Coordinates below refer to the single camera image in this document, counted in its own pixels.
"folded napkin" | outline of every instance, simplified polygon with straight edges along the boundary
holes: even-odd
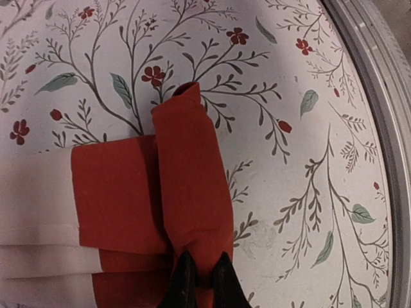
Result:
[[[200,277],[232,257],[231,197],[213,123],[188,83],[155,135],[0,161],[0,298],[50,308],[155,307],[178,256]]]

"botanical pattern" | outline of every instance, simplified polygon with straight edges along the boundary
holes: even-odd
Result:
[[[317,0],[251,2],[0,0],[0,157],[153,133],[197,81],[250,305],[385,307],[387,180],[351,59]]]

